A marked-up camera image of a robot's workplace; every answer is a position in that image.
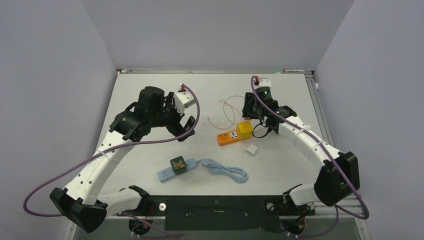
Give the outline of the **yellow cube adapter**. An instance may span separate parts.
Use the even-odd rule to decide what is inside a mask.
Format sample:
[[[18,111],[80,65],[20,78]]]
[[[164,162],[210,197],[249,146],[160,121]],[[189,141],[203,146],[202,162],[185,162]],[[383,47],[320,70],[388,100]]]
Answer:
[[[252,137],[253,127],[250,121],[245,120],[237,124],[236,133],[240,140],[246,140]]]

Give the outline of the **orange power strip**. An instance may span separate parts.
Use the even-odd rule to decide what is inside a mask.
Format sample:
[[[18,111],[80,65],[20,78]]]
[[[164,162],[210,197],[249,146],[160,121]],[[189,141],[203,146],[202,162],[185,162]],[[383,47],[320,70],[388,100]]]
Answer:
[[[225,146],[236,143],[240,140],[236,130],[227,131],[220,133],[216,136],[217,144],[219,146]]]

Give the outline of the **dark green cube adapter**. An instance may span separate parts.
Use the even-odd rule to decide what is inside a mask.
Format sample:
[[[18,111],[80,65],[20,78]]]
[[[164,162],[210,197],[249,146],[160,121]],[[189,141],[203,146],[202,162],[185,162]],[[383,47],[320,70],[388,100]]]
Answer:
[[[171,165],[171,170],[173,171],[173,173],[176,176],[181,175],[181,174],[187,172],[187,170],[188,170],[185,159],[182,156],[175,157],[175,158],[171,159],[169,162],[170,162],[170,165]]]

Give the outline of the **light blue power strip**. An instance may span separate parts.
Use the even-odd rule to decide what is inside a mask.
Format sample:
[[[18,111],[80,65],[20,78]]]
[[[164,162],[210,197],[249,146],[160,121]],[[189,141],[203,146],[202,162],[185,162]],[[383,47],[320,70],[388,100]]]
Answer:
[[[186,174],[189,171],[196,169],[197,166],[198,166],[197,161],[194,158],[189,158],[188,160],[185,160],[184,169],[176,170],[172,166],[170,166],[168,168],[158,171],[157,178],[161,183],[165,183],[176,178],[177,176]]]

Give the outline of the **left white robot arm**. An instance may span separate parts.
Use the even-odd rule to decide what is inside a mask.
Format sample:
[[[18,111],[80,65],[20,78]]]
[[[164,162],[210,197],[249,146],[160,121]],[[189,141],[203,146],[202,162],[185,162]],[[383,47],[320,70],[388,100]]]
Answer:
[[[148,193],[131,185],[117,192],[101,194],[106,181],[124,157],[153,128],[166,128],[173,141],[182,142],[195,133],[198,117],[189,117],[181,124],[185,110],[198,106],[195,93],[185,84],[177,92],[165,93],[161,88],[143,88],[138,100],[117,114],[95,155],[80,169],[77,176],[63,188],[54,188],[50,199],[67,219],[91,233],[112,215],[133,211],[143,215],[148,211]]]

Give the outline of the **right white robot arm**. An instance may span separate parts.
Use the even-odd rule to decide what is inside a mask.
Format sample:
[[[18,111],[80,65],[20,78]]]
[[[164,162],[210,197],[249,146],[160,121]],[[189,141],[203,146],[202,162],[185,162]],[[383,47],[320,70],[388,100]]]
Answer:
[[[242,117],[259,120],[268,131],[289,140],[315,167],[315,182],[298,184],[284,193],[282,207],[289,214],[303,205],[321,202],[333,206],[360,188],[358,159],[352,152],[342,152],[331,146],[289,106],[280,106],[267,86],[246,92]]]

